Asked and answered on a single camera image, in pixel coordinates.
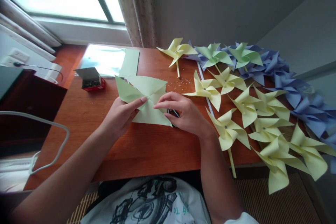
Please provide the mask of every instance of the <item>curtain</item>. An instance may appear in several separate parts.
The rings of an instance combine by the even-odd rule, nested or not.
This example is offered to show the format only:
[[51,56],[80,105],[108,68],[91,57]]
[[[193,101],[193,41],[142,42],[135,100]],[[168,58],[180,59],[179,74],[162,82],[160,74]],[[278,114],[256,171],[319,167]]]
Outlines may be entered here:
[[10,0],[0,0],[0,31],[49,61],[61,41]]
[[158,37],[154,0],[119,0],[119,4],[132,46],[155,48]]

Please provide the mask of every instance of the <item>person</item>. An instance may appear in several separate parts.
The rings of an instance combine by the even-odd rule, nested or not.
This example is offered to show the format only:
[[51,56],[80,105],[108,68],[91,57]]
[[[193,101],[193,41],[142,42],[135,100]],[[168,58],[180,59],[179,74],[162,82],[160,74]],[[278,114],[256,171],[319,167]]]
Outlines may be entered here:
[[[146,97],[125,103],[118,97],[102,124],[76,152],[10,214],[14,223],[65,223],[85,194],[111,147],[129,128]],[[195,134],[201,147],[201,194],[168,175],[133,178],[110,194],[81,223],[257,223],[244,207],[226,166],[217,134],[192,101],[164,94],[154,109],[174,109],[165,116],[181,130]]]

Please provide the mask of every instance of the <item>person's left hand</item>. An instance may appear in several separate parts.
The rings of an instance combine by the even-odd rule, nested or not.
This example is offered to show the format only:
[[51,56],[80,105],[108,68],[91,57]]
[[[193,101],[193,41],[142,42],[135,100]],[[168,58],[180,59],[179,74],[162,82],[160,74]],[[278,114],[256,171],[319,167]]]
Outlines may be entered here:
[[105,137],[117,140],[126,133],[138,112],[137,108],[146,101],[146,97],[141,97],[130,103],[126,103],[118,97],[113,102],[110,111],[97,130]]

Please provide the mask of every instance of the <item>hand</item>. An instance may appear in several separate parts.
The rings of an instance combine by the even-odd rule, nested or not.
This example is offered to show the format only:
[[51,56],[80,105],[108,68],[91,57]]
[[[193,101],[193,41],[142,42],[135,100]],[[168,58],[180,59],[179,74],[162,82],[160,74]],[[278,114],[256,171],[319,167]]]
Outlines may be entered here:
[[213,134],[216,134],[214,128],[202,116],[193,102],[178,93],[169,92],[164,94],[153,108],[178,110],[180,113],[179,118],[168,113],[166,113],[165,116],[176,127],[195,134],[201,139],[208,138],[210,135],[212,136]]
[[104,136],[117,140],[126,133],[132,120],[138,113],[137,108],[143,105],[146,101],[146,97],[141,97],[130,103],[126,103],[118,97],[113,102],[104,121],[97,130]]

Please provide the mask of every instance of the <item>graphic print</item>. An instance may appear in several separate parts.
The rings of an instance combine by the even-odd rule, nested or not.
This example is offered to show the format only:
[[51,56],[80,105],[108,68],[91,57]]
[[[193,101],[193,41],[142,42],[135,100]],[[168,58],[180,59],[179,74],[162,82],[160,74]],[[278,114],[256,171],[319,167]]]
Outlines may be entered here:
[[116,207],[110,224],[125,224],[127,218],[128,223],[162,224],[173,209],[177,198],[173,193],[175,190],[176,180],[173,178],[156,177],[148,181]]

